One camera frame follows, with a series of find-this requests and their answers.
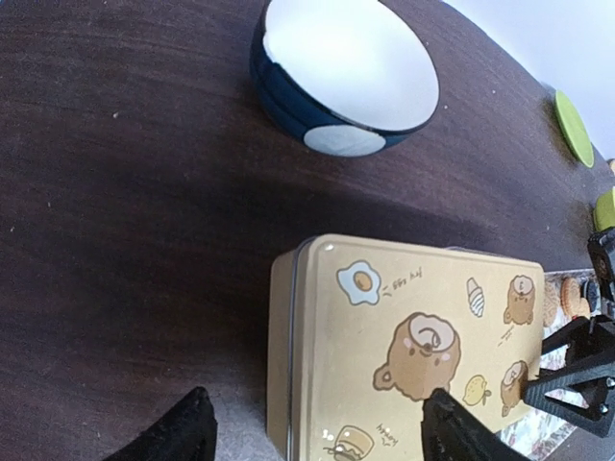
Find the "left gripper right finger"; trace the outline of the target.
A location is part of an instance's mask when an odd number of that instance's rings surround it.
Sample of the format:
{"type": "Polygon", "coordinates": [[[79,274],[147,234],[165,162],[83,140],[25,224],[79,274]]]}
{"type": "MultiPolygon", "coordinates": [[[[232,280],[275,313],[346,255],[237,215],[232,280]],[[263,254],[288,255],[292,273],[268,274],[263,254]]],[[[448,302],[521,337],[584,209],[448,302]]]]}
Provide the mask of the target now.
{"type": "Polygon", "coordinates": [[[423,402],[423,459],[427,461],[527,461],[442,388],[423,402]]]}

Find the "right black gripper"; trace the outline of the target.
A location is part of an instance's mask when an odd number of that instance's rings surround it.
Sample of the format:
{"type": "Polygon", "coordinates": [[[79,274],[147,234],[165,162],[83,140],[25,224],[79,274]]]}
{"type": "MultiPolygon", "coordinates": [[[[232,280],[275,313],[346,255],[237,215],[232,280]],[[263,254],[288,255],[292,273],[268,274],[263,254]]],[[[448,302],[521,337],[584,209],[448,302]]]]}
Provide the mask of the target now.
{"type": "Polygon", "coordinates": [[[578,317],[542,341],[541,355],[568,347],[571,355],[560,369],[540,368],[546,376],[529,381],[523,401],[600,438],[614,435],[614,369],[601,367],[598,325],[614,335],[614,230],[594,233],[587,250],[595,276],[586,295],[594,317],[578,317]],[[551,396],[556,390],[583,398],[579,406],[551,396]]]}

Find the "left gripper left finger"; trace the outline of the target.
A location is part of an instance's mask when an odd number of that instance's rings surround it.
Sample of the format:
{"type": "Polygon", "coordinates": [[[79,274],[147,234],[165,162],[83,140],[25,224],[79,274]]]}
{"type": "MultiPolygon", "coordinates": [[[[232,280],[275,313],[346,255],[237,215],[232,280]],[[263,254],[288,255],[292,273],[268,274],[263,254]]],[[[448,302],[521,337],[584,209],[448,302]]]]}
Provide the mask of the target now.
{"type": "Polygon", "coordinates": [[[213,461],[217,421],[207,390],[197,386],[130,444],[105,461],[213,461]]]}

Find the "floral rectangular tray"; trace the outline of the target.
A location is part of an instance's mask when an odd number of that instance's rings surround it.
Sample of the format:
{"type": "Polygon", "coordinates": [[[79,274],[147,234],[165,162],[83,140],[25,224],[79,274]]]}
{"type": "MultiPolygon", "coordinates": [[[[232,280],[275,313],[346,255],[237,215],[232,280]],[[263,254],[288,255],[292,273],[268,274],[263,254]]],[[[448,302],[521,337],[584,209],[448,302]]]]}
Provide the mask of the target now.
{"type": "Polygon", "coordinates": [[[568,322],[542,342],[541,353],[565,351],[563,365],[542,368],[526,385],[524,403],[600,438],[614,435],[614,319],[603,313],[611,304],[597,278],[585,273],[563,276],[554,298],[568,322]]]}

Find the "silver metal tin lid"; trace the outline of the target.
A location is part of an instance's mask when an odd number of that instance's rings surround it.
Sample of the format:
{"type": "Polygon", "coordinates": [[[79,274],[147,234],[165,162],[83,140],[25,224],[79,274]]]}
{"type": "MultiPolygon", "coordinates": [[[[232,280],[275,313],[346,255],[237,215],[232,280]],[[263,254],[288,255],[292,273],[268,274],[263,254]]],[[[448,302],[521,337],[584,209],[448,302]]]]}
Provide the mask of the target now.
{"type": "Polygon", "coordinates": [[[424,401],[492,431],[529,413],[543,268],[339,234],[271,268],[266,431],[285,460],[418,460],[424,401]]]}

